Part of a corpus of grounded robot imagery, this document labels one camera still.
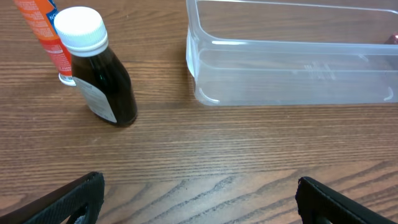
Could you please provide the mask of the red medicine box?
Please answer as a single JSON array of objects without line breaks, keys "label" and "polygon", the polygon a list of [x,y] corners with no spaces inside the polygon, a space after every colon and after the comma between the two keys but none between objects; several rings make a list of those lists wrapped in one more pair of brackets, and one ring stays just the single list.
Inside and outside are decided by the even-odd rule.
[{"label": "red medicine box", "polygon": [[397,44],[398,44],[398,34],[392,34],[392,35],[386,40],[385,44],[397,45]]}]

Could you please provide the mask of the clear plastic container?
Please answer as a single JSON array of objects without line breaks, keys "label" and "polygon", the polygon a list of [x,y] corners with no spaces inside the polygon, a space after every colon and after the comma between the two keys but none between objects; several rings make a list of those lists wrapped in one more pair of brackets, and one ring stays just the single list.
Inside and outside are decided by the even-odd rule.
[{"label": "clear plastic container", "polygon": [[397,0],[188,0],[186,61],[209,106],[395,103]]}]

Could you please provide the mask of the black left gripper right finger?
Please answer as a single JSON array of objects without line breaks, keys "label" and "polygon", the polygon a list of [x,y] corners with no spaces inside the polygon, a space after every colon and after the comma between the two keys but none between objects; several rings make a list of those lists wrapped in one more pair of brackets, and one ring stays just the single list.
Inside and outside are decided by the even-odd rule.
[{"label": "black left gripper right finger", "polygon": [[303,224],[396,224],[311,177],[301,177],[295,194]]}]

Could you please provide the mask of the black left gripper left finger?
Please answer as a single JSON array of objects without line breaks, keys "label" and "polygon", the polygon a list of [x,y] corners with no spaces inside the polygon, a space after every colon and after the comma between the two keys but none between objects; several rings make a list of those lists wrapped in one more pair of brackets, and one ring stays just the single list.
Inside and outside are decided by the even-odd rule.
[{"label": "black left gripper left finger", "polygon": [[1,223],[96,223],[104,203],[104,177],[90,172],[1,217]]}]

